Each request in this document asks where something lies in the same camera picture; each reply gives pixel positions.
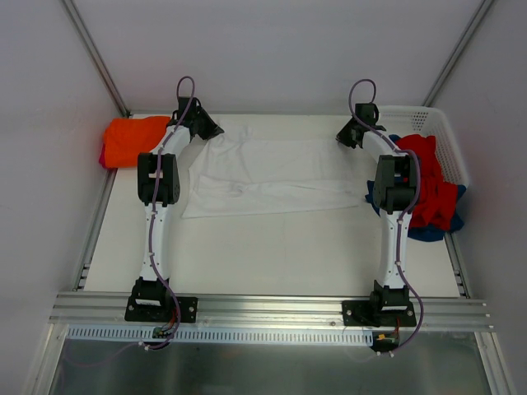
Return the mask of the white t shirt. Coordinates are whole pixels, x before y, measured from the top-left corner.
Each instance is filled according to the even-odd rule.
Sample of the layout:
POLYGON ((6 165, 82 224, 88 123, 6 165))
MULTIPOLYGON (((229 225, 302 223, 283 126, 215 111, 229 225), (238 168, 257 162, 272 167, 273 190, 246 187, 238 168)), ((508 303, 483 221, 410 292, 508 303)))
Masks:
POLYGON ((189 167, 183 217, 267 215, 356 207, 350 151, 328 138, 272 140, 227 125, 189 167))

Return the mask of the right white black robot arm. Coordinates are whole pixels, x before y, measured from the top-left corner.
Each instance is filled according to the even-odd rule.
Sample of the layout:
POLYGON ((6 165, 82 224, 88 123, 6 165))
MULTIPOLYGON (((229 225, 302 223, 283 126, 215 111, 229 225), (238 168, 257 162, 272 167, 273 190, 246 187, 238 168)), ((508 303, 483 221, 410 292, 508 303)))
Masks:
POLYGON ((408 231, 420 193, 420 164, 416 154, 398 147, 377 121, 377 106, 360 103, 352 119, 337 134, 339 143, 361 148, 376 162, 371 193, 381 219, 379 274, 369 300, 343 302, 344 322, 349 326, 416 325, 413 303, 405 275, 408 231))

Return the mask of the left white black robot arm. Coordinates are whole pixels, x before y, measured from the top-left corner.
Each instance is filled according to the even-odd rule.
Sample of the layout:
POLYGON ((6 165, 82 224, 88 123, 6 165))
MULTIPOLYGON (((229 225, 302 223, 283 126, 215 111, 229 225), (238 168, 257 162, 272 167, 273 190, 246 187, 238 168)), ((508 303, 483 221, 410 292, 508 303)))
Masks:
POLYGON ((204 141, 223 133, 196 97, 178 98, 160 143, 138 155, 138 198, 146 214, 145 251, 125 319, 129 322, 194 323, 198 299, 178 297, 170 288, 168 236, 172 209, 180 199, 178 158, 195 137, 204 141))

